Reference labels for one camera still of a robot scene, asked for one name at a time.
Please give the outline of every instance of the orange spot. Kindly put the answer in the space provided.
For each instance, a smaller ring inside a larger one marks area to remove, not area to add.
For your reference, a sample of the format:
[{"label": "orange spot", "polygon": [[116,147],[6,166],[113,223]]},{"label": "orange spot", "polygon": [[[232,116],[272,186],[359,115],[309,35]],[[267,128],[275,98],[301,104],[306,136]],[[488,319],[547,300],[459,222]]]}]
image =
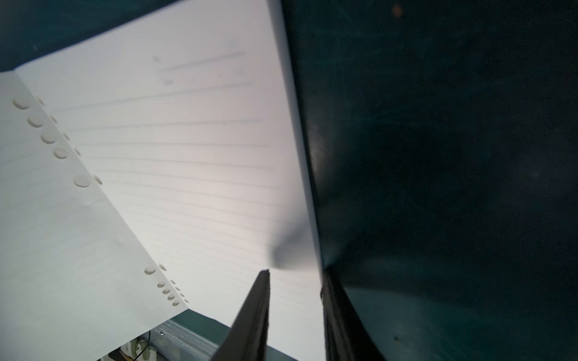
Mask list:
[{"label": "orange spot", "polygon": [[403,9],[400,4],[395,4],[393,8],[391,8],[391,14],[396,18],[399,19],[403,15]]}]

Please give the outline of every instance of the dark green surface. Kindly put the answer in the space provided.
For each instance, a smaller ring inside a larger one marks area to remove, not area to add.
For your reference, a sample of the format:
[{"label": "dark green surface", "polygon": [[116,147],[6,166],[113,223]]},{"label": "dark green surface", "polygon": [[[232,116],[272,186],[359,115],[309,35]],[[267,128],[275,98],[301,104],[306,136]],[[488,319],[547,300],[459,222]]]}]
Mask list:
[{"label": "dark green surface", "polygon": [[[3,2],[0,69],[163,4]],[[283,2],[324,259],[390,361],[574,360],[578,4],[401,5]]]},{"label": "dark green surface", "polygon": [[[179,325],[184,326],[207,340],[220,345],[225,340],[229,327],[219,321],[205,317],[197,312],[186,310],[172,318]],[[276,349],[267,346],[267,361],[291,361],[293,358],[285,355]]]}]

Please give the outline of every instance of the white paper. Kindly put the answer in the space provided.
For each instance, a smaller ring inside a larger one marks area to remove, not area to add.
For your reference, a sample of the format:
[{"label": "white paper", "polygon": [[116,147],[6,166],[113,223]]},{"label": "white paper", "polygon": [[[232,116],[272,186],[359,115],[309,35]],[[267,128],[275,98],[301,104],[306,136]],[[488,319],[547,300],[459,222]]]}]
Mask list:
[{"label": "white paper", "polygon": [[309,259],[271,269],[268,341],[320,360],[317,231],[279,22],[262,0],[179,2],[17,73],[190,309],[230,325],[271,249],[302,229]]},{"label": "white paper", "polygon": [[91,175],[14,72],[0,73],[0,114],[1,359],[96,360],[185,310],[99,186],[74,185]]}]

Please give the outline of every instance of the black plastic piece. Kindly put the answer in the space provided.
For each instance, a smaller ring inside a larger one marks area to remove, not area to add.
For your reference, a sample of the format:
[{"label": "black plastic piece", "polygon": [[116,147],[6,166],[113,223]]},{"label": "black plastic piece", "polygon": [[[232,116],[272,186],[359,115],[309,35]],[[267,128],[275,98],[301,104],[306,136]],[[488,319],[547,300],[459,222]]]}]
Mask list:
[{"label": "black plastic piece", "polygon": [[269,270],[263,270],[211,361],[265,361],[270,294]]},{"label": "black plastic piece", "polygon": [[331,267],[323,272],[321,300],[327,361],[385,361]]}]

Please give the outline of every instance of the open notebook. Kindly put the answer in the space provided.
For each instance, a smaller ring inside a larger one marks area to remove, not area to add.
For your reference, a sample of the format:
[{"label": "open notebook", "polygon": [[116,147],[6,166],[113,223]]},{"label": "open notebook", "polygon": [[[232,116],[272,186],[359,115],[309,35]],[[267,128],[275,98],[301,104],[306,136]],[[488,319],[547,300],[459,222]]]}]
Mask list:
[{"label": "open notebook", "polygon": [[[230,325],[266,268],[269,345],[325,358],[282,25],[184,1],[0,74],[4,358],[98,359],[187,307]],[[274,268],[294,234],[310,258]]]}]

